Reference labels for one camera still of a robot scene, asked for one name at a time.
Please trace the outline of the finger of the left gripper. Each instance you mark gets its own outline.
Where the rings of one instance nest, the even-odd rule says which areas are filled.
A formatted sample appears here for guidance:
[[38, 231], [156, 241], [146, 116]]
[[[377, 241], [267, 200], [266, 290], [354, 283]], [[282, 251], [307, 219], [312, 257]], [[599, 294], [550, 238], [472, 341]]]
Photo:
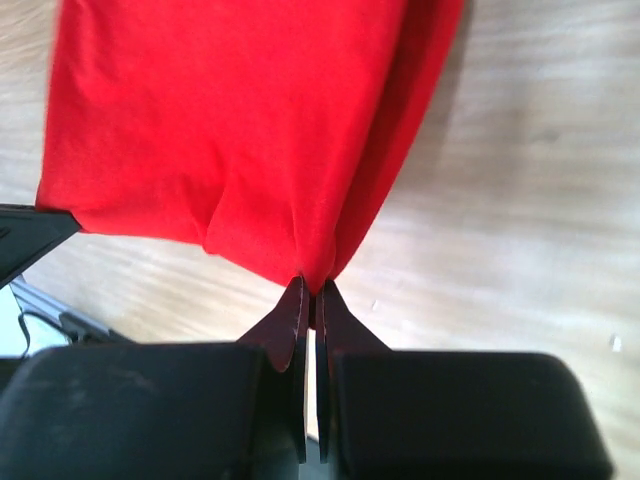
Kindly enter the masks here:
[[1, 287], [81, 230], [69, 212], [1, 205]]

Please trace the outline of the red t shirt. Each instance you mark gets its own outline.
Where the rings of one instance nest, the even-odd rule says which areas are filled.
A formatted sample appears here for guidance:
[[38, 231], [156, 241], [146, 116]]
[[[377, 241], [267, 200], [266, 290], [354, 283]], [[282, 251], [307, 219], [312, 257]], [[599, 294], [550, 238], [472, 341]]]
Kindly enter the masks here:
[[414, 141], [459, 1], [64, 1], [36, 204], [312, 291]]

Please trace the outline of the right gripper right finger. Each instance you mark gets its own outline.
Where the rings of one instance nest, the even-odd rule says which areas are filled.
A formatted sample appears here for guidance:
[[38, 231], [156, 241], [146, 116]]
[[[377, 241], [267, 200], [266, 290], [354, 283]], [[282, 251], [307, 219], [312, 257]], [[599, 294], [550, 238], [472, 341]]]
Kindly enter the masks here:
[[394, 350], [314, 300], [320, 459], [334, 479], [609, 479], [578, 380], [535, 352]]

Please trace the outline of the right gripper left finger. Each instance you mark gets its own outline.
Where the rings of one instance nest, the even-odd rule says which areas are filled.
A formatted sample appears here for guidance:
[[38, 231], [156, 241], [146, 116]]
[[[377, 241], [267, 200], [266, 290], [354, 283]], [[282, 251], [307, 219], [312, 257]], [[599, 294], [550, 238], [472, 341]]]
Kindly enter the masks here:
[[5, 479], [295, 479], [309, 290], [234, 342], [51, 348], [1, 395]]

